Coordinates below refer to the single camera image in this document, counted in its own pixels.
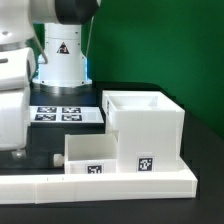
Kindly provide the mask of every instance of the green wall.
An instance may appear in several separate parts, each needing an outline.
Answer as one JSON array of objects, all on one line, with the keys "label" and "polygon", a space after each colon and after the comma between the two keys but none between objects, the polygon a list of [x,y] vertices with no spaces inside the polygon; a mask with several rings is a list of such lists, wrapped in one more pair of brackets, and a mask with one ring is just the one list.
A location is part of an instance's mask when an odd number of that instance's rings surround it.
[{"label": "green wall", "polygon": [[103,0],[89,59],[94,80],[158,84],[224,138],[223,0]]}]

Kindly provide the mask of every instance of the white platform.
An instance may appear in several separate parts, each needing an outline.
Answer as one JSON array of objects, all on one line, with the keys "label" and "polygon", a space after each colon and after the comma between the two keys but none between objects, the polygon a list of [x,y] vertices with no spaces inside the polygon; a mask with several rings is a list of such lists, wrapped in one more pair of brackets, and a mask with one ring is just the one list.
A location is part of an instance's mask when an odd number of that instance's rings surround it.
[{"label": "white platform", "polygon": [[178,172],[2,176],[0,203],[192,198],[196,188],[197,179],[187,167]]}]

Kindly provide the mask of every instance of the black cylinder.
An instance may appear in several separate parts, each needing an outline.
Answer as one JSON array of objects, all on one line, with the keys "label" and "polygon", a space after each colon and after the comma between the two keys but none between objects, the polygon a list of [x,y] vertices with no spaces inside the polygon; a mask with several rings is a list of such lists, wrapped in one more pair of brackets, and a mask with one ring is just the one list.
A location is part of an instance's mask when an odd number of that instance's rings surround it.
[{"label": "black cylinder", "polygon": [[58,21],[65,25],[82,25],[98,10],[97,0],[55,0]]}]

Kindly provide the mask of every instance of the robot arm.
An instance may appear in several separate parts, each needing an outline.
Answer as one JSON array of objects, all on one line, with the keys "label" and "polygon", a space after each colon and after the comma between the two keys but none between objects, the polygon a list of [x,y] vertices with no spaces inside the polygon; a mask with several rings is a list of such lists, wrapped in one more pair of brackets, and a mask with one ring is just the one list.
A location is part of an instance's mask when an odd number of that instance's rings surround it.
[{"label": "robot arm", "polygon": [[0,151],[26,146],[29,126],[29,75],[35,59],[26,40],[35,37],[32,21],[83,24],[100,0],[0,0]]}]

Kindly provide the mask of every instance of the white box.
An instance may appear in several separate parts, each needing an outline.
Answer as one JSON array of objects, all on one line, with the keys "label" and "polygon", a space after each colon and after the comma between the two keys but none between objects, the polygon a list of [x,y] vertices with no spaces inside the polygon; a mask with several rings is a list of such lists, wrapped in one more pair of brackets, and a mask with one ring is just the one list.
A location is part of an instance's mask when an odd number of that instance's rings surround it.
[{"label": "white box", "polygon": [[65,173],[115,173],[116,153],[113,135],[66,135]]},{"label": "white box", "polygon": [[139,171],[144,158],[146,171],[177,171],[184,110],[161,92],[104,91],[106,131],[118,141],[118,172]]}]

